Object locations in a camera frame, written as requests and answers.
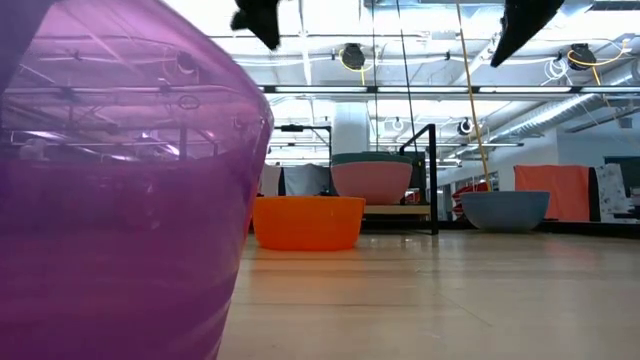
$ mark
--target wooden floor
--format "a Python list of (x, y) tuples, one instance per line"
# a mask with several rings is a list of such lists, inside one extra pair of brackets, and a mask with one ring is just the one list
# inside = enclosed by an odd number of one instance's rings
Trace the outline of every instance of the wooden floor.
[(250, 240), (219, 359), (640, 359), (640, 242), (445, 232)]

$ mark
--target white column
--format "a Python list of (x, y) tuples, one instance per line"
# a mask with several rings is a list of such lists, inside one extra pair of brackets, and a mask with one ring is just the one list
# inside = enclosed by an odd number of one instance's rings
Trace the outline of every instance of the white column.
[(332, 125), (333, 154), (369, 150), (369, 112), (366, 103), (337, 103)]

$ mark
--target coral fabric sheet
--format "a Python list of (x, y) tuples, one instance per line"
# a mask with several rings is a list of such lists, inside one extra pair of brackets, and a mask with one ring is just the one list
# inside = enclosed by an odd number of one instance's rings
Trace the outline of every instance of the coral fabric sheet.
[(516, 191), (548, 191), (547, 219), (589, 221), (589, 168), (585, 166), (516, 166)]

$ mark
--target pink bowl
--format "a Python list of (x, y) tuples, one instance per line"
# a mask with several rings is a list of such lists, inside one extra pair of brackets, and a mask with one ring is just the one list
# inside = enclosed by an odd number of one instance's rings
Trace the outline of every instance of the pink bowl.
[(364, 198), (367, 205), (393, 205), (411, 181), (410, 164), (392, 161), (352, 162), (331, 167), (340, 196)]

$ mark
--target teal bowl rim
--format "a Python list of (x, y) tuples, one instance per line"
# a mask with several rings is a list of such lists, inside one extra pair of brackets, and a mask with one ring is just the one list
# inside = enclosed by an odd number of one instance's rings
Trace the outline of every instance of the teal bowl rim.
[(344, 153), (336, 154), (331, 157), (331, 165), (343, 165), (359, 162), (396, 162), (411, 165), (413, 161), (408, 156), (376, 152)]

